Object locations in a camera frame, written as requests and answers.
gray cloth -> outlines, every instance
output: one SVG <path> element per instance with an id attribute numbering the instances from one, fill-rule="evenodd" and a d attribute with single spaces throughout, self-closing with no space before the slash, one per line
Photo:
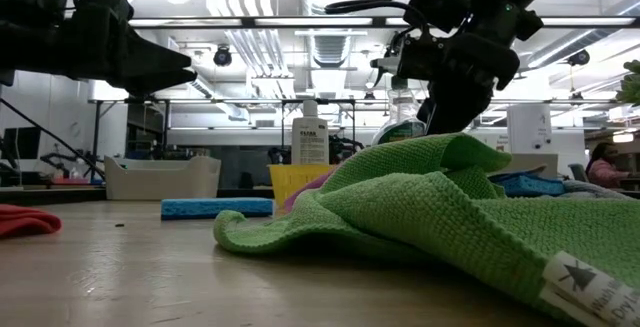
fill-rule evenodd
<path id="1" fill-rule="evenodd" d="M 566 193 L 558 196 L 560 198 L 610 198 L 633 200 L 633 198 L 625 196 L 622 193 L 596 186 L 591 183 L 569 180 L 564 181 L 563 184 Z"/>

wooden table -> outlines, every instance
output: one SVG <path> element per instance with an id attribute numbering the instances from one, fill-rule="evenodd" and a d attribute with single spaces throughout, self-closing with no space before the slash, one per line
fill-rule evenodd
<path id="1" fill-rule="evenodd" d="M 157 203 L 44 209 L 60 233 L 0 241 L 3 327 L 556 323 L 449 269 L 232 255 L 212 221 L 160 222 Z"/>

yellow basket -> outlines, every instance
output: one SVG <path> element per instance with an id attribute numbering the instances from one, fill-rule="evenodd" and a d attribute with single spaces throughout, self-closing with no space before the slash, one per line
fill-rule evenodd
<path id="1" fill-rule="evenodd" d="M 329 172 L 331 165 L 269 165 L 273 194 L 278 209 L 276 215 L 286 213 L 284 201 L 307 183 Z"/>

woman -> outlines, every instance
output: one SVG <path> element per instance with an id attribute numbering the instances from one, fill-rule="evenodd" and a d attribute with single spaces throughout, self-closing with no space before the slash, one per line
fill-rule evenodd
<path id="1" fill-rule="evenodd" d="M 589 182 L 605 188 L 620 188 L 621 179 L 636 177 L 637 174 L 620 172 L 616 169 L 614 162 L 617 156 L 616 145 L 610 142 L 598 143 L 587 165 Z"/>

white bottle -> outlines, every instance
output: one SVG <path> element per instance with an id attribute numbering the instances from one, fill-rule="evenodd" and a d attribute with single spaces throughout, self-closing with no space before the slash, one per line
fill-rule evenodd
<path id="1" fill-rule="evenodd" d="M 318 118 L 314 100 L 303 103 L 304 117 L 293 120 L 292 164 L 329 164 L 329 127 Z"/>

